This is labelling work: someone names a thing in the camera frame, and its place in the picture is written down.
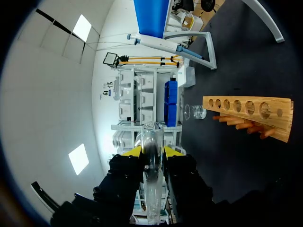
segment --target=white storage bin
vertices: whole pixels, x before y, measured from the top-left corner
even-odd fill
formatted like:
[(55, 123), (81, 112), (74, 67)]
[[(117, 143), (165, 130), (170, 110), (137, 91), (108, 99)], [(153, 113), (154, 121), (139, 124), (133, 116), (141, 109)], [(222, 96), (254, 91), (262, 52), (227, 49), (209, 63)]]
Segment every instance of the white storage bin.
[(131, 87), (120, 87), (120, 101), (131, 100), (133, 97), (133, 92)]
[(121, 71), (120, 73), (120, 84), (130, 84), (134, 79), (134, 72)]
[(131, 117), (131, 104), (130, 103), (119, 103), (119, 117), (120, 119), (127, 120)]
[(119, 138), (119, 142), (122, 148), (133, 148), (132, 133), (130, 131), (124, 131)]
[(153, 75), (142, 74), (141, 89), (153, 88)]
[(142, 107), (153, 106), (153, 93), (142, 92)]
[(173, 134), (172, 132), (165, 132), (164, 133), (164, 145), (167, 146), (169, 144), (173, 144)]
[(119, 147), (119, 136), (122, 134), (122, 131), (116, 131), (113, 135), (113, 145), (114, 147)]
[(131, 150), (132, 150), (131, 148), (122, 148), (122, 147), (119, 147), (117, 149), (117, 154), (122, 155), (122, 154), (125, 154), (125, 153), (127, 153), (128, 151), (131, 151)]
[(182, 66), (178, 70), (178, 87), (191, 87), (195, 84), (195, 68)]
[(147, 122), (153, 121), (153, 110), (141, 110), (141, 123), (145, 124)]

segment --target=white box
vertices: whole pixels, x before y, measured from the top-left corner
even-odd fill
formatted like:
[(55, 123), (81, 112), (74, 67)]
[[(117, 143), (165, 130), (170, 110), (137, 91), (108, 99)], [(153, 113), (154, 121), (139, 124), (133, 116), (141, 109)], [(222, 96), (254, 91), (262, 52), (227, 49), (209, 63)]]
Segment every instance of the white box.
[(119, 136), (122, 134), (122, 131), (116, 131), (113, 135), (113, 145), (114, 147), (119, 147)]
[(153, 75), (142, 74), (141, 89), (153, 88)]
[(119, 103), (119, 117), (120, 119), (127, 120), (131, 117), (131, 104), (130, 103)]
[(130, 84), (134, 79), (134, 72), (132, 71), (121, 71), (120, 73), (120, 84)]
[(133, 92), (131, 87), (120, 87), (120, 101), (131, 100)]
[(119, 138), (119, 142), (122, 148), (133, 148), (132, 133), (130, 131), (124, 131)]
[(142, 92), (142, 107), (153, 106), (153, 93)]
[(141, 110), (141, 123), (145, 124), (147, 122), (153, 121), (153, 110)]
[(203, 26), (203, 20), (200, 17), (192, 15), (193, 25), (189, 29), (191, 32), (199, 32)]
[(172, 132), (165, 132), (164, 133), (164, 145), (167, 146), (169, 144), (173, 144), (173, 134)]
[(178, 70), (178, 87), (191, 87), (196, 84), (196, 75), (194, 67), (183, 65)]

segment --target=black table surface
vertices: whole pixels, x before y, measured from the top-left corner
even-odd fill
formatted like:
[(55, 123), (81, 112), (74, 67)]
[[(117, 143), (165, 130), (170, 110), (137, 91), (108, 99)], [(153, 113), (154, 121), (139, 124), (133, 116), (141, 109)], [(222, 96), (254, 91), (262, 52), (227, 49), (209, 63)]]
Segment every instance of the black table surface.
[[(214, 190), (214, 200), (233, 202), (250, 190), (295, 171), (302, 161), (302, 64), (298, 47), (283, 18), (260, 1), (280, 28), (285, 42), (277, 44), (262, 20), (242, 1), (226, 0), (204, 31), (211, 32), (217, 69), (192, 62), (196, 85), (185, 88), (184, 104), (202, 105), (203, 96), (268, 96), (294, 101), (293, 126), (288, 143), (260, 140), (212, 120), (183, 119), (182, 147), (197, 161), (197, 169)], [(208, 57), (205, 40), (190, 46)]]

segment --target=metal shelf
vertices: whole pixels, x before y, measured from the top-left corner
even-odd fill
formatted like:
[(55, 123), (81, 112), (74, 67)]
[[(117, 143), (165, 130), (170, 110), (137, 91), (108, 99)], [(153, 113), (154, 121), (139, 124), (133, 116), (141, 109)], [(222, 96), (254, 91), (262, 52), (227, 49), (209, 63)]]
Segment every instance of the metal shelf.
[[(135, 80), (135, 73), (153, 73), (154, 77), (154, 87), (153, 87), (153, 94), (154, 94), (154, 105), (153, 105), (153, 120), (156, 120), (157, 117), (157, 76), (158, 72), (166, 71), (169, 69), (168, 67), (146, 67), (143, 65), (135, 65), (135, 66), (126, 66), (126, 67), (120, 67), (118, 68), (119, 70), (119, 75), (120, 75), (120, 80), (121, 80), (121, 71), (132, 71), (133, 72), (133, 79), (131, 80), (131, 87), (132, 89), (132, 94), (131, 97), (132, 99), (130, 100), (131, 103), (131, 121), (119, 121), (118, 124), (111, 125), (112, 130), (117, 130), (117, 131), (130, 131), (132, 135), (132, 145), (134, 146), (135, 142), (135, 132), (140, 132), (142, 125), (141, 125), (141, 110), (142, 110), (142, 90), (140, 91), (140, 120), (137, 119), (135, 121), (135, 109), (134, 109), (134, 80)], [(167, 127), (164, 122), (160, 122), (163, 126), (164, 132), (172, 132), (173, 133), (173, 145), (176, 145), (177, 143), (177, 133), (179, 133), (179, 140), (178, 143), (180, 142), (181, 139), (181, 132), (182, 132), (182, 125), (178, 124), (179, 118), (179, 98), (180, 98), (180, 92), (178, 89), (178, 103), (177, 103), (177, 120), (176, 120), (176, 127)]]

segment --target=clear glass tube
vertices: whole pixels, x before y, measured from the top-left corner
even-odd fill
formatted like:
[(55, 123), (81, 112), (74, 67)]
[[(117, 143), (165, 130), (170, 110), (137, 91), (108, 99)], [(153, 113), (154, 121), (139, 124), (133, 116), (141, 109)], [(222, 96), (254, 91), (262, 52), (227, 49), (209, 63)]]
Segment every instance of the clear glass tube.
[(163, 181), (164, 130), (158, 122), (148, 122), (142, 127), (141, 137), (147, 221), (149, 225), (158, 225)]
[(186, 104), (184, 109), (185, 120), (190, 118), (193, 119), (204, 119), (206, 117), (206, 109), (201, 105), (188, 105)]

